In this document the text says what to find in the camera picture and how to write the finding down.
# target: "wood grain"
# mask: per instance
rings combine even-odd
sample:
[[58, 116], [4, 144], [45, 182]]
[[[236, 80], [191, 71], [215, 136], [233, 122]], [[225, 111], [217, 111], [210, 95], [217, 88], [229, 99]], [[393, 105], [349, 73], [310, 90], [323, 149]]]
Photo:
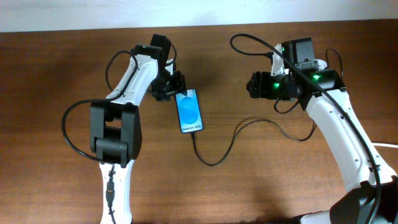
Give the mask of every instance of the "wood grain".
[[[149, 44], [154, 33], [172, 40], [178, 69], [198, 92], [205, 129], [197, 142], [207, 161], [224, 154], [244, 118], [272, 119], [293, 136], [306, 136], [311, 120], [305, 112], [277, 114], [272, 101], [249, 97], [245, 87], [252, 72], [271, 70], [271, 65], [231, 49], [229, 38], [239, 32], [272, 45], [310, 36], [317, 58], [325, 58], [326, 48], [339, 51], [353, 108], [369, 137], [397, 141], [397, 20], [0, 34], [1, 222], [100, 222], [100, 169], [67, 146], [61, 115], [78, 100], [106, 96], [108, 60], [118, 50]], [[250, 40], [236, 45], [266, 50]], [[127, 61], [121, 57], [111, 69], [113, 85]], [[88, 108], [77, 108], [67, 123], [70, 137], [86, 151]], [[156, 102], [146, 95], [140, 114], [143, 143], [130, 200], [135, 222], [266, 222], [329, 209], [345, 194], [319, 130], [297, 143], [274, 126], [254, 124], [241, 133], [222, 165], [206, 167], [195, 157], [190, 136], [179, 130], [174, 101]], [[398, 170], [398, 151], [379, 152]]]

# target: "black cable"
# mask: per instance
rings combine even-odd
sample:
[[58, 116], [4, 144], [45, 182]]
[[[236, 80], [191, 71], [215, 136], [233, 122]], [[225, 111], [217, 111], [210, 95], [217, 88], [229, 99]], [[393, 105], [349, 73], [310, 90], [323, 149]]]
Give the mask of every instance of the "black cable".
[[267, 58], [272, 58], [272, 55], [274, 54], [273, 52], [266, 52], [266, 53], [249, 53], [249, 52], [244, 52], [244, 51], [242, 51], [242, 50], [237, 49], [237, 48], [232, 44], [232, 41], [230, 42], [230, 44], [231, 44], [231, 47], [232, 47], [235, 51], [237, 51], [237, 52], [239, 52], [239, 53], [241, 53], [241, 54], [243, 54], [243, 55], [248, 55], [248, 56], [265, 56], [265, 57], [267, 57]]
[[116, 221], [114, 219], [114, 210], [112, 210], [112, 204], [113, 204], [113, 199], [114, 199], [114, 183], [113, 183], [113, 175], [115, 174], [114, 171], [114, 164], [112, 164], [112, 169], [109, 172], [109, 180], [108, 183], [106, 184], [106, 202], [108, 203], [108, 208], [109, 208], [109, 214], [111, 215], [111, 219], [113, 224], [116, 224]]
[[284, 112], [280, 112], [280, 111], [278, 110], [278, 103], [279, 103], [279, 101], [280, 101], [280, 99], [276, 100], [276, 102], [274, 103], [274, 110], [275, 110], [276, 112], [280, 113], [280, 114], [287, 114], [287, 113], [291, 112], [297, 105], [299, 105], [299, 101], [297, 100], [297, 102], [295, 102], [294, 105], [293, 105], [289, 110], [284, 111]]
[[216, 163], [214, 163], [214, 164], [207, 163], [206, 161], [204, 161], [204, 160], [200, 157], [200, 155], [199, 155], [199, 153], [198, 153], [198, 151], [197, 151], [197, 145], [196, 145], [196, 141], [195, 141], [195, 132], [192, 132], [192, 133], [191, 133], [191, 137], [192, 137], [192, 142], [193, 142], [193, 149], [195, 150], [195, 154], [197, 155], [197, 158], [198, 158], [202, 163], [204, 163], [204, 165], [206, 165], [206, 166], [213, 167], [213, 166], [217, 166], [217, 165], [221, 164], [221, 163], [228, 157], [229, 153], [231, 152], [232, 147], [233, 147], [233, 145], [234, 145], [234, 143], [235, 143], [235, 140], [236, 140], [238, 134], [239, 134], [245, 127], [249, 126], [250, 124], [254, 124], [254, 123], [257, 123], [257, 122], [261, 122], [261, 121], [265, 121], [265, 122], [274, 124], [275, 126], [277, 126], [277, 128], [279, 128], [280, 131], [282, 131], [282, 133], [283, 133], [285, 136], [287, 136], [288, 138], [290, 138], [290, 139], [293, 140], [293, 141], [298, 141], [298, 142], [304, 142], [304, 141], [310, 139], [310, 137], [312, 136], [313, 132], [315, 131], [315, 128], [317, 127], [317, 125], [316, 125], [315, 122], [314, 122], [314, 123], [312, 124], [312, 129], [311, 129], [311, 131], [310, 131], [310, 134], [309, 134], [307, 137], [305, 137], [305, 138], [303, 138], [303, 139], [295, 139], [295, 138], [293, 138], [292, 136], [290, 136], [289, 134], [287, 134], [287, 133], [286, 133], [276, 122], [274, 122], [274, 121], [271, 121], [271, 120], [268, 120], [268, 119], [258, 119], [258, 120], [255, 120], [255, 121], [251, 121], [251, 122], [245, 124], [244, 126], [242, 126], [241, 128], [239, 128], [239, 130], [238, 130], [238, 131], [236, 132], [236, 134], [234, 135], [234, 137], [233, 137], [233, 139], [232, 139], [232, 141], [231, 141], [231, 144], [229, 145], [229, 148], [228, 148], [228, 150], [226, 151], [226, 153], [224, 154], [224, 156], [223, 156], [218, 162], [216, 162]]
[[341, 57], [340, 54], [335, 50], [335, 49], [326, 49], [325, 51], [325, 55], [326, 55], [326, 68], [329, 68], [329, 58], [328, 58], [328, 51], [331, 50], [332, 52], [334, 52], [337, 57], [338, 60], [340, 62], [340, 75], [341, 75], [341, 79], [343, 79], [343, 62], [341, 61]]
[[333, 105], [336, 107], [336, 109], [343, 115], [344, 119], [347, 120], [348, 124], [351, 126], [352, 130], [354, 131], [355, 135], [358, 137], [358, 140], [361, 142], [361, 144], [363, 145], [366, 154], [369, 157], [369, 160], [372, 164], [372, 168], [374, 171], [374, 177], [376, 180], [376, 195], [374, 197], [374, 203], [372, 205], [372, 208], [369, 212], [369, 216], [368, 219], [366, 220], [366, 223], [372, 223], [373, 220], [376, 217], [376, 213], [377, 210], [379, 208], [380, 205], [380, 199], [381, 199], [381, 181], [380, 181], [380, 175], [379, 175], [379, 171], [377, 169], [377, 165], [376, 162], [374, 161], [374, 158], [372, 156], [372, 152], [370, 151], [368, 145], [366, 144], [364, 138], [362, 137], [361, 133], [359, 133], [358, 129], [356, 128], [356, 126], [354, 125], [354, 123], [352, 122], [351, 118], [348, 116], [348, 114], [342, 109], [342, 107], [336, 102], [336, 100], [331, 97], [329, 95], [329, 93], [327, 93], [322, 87], [320, 87], [317, 83], [315, 82], [311, 82], [311, 80], [303, 73], [301, 72], [298, 68], [296, 68], [289, 60], [287, 60], [279, 51], [277, 51], [275, 48], [273, 48], [273, 46], [271, 46], [270, 44], [268, 44], [267, 42], [261, 40], [260, 38], [257, 38], [255, 36], [249, 35], [249, 34], [236, 34], [233, 35], [231, 40], [229, 41], [229, 44], [232, 46], [233, 49], [233, 39], [237, 38], [237, 37], [247, 37], [250, 38], [252, 40], [256, 40], [258, 42], [260, 42], [261, 44], [264, 44], [266, 47], [268, 47], [269, 49], [271, 49], [275, 54], [277, 54], [278, 56], [281, 57], [281, 59], [292, 69], [294, 70], [298, 75], [300, 75], [300, 77], [305, 80], [308, 84], [312, 85], [312, 87], [314, 87], [316, 90], [318, 90], [319, 92], [321, 92], [323, 95], [325, 95], [332, 103]]
[[118, 53], [116, 53], [115, 55], [113, 55], [112, 59], [109, 61], [108, 65], [106, 66], [106, 70], [105, 70], [105, 81], [106, 81], [106, 84], [107, 84], [108, 88], [109, 88], [111, 91], [113, 91], [113, 89], [112, 89], [112, 87], [111, 87], [111, 84], [109, 84], [108, 72], [109, 72], [109, 69], [111, 68], [111, 65], [112, 65], [112, 63], [113, 63], [113, 60], [114, 60], [119, 54], [123, 54], [123, 53], [129, 54], [132, 58], [134, 58], [134, 62], [136, 63], [136, 67], [137, 67], [137, 59], [136, 59], [136, 56], [134, 56], [130, 51], [128, 51], [128, 50], [121, 50], [121, 51], [119, 51]]
[[175, 62], [175, 60], [177, 59], [177, 50], [175, 49], [173, 44], [172, 44], [172, 47], [173, 47], [173, 50], [174, 50], [174, 58], [173, 58], [173, 60], [171, 62], [166, 63], [166, 66], [172, 65]]
[[84, 156], [84, 157], [86, 157], [86, 158], [88, 158], [88, 159], [97, 161], [97, 162], [105, 162], [105, 161], [103, 161], [102, 159], [98, 159], [97, 157], [91, 156], [91, 155], [89, 155], [89, 154], [87, 154], [87, 153], [81, 151], [81, 150], [80, 150], [79, 148], [77, 148], [77, 147], [71, 142], [71, 140], [69, 139], [68, 134], [67, 134], [67, 128], [66, 128], [67, 116], [68, 116], [69, 112], [71, 112], [71, 110], [73, 110], [73, 109], [74, 109], [75, 107], [77, 107], [78, 105], [82, 105], [82, 104], [84, 104], [84, 103], [110, 102], [110, 101], [116, 100], [116, 99], [120, 98], [121, 96], [123, 96], [123, 94], [124, 94], [124, 92], [126, 91], [127, 86], [129, 85], [129, 83], [130, 83], [132, 77], [134, 76], [134, 74], [135, 74], [136, 71], [137, 71], [138, 62], [137, 62], [136, 56], [134, 56], [132, 53], [130, 53], [130, 52], [127, 51], [127, 50], [120, 51], [120, 52], [116, 53], [115, 56], [119, 55], [121, 52], [125, 52], [125, 53], [129, 54], [129, 55], [134, 59], [134, 62], [136, 63], [136, 66], [134, 67], [134, 70], [132, 71], [132, 73], [131, 73], [129, 79], [127, 80], [126, 85], [123, 87], [123, 89], [120, 91], [120, 93], [119, 93], [117, 96], [115, 96], [114, 98], [109, 98], [109, 99], [93, 99], [93, 100], [81, 100], [81, 101], [78, 101], [78, 102], [72, 104], [72, 105], [64, 112], [64, 114], [62, 115], [61, 129], [62, 129], [62, 135], [63, 135], [63, 137], [65, 138], [66, 142], [69, 144], [69, 146], [70, 146], [74, 151], [76, 151], [76, 152], [79, 153], [80, 155], [82, 155], [82, 156]]

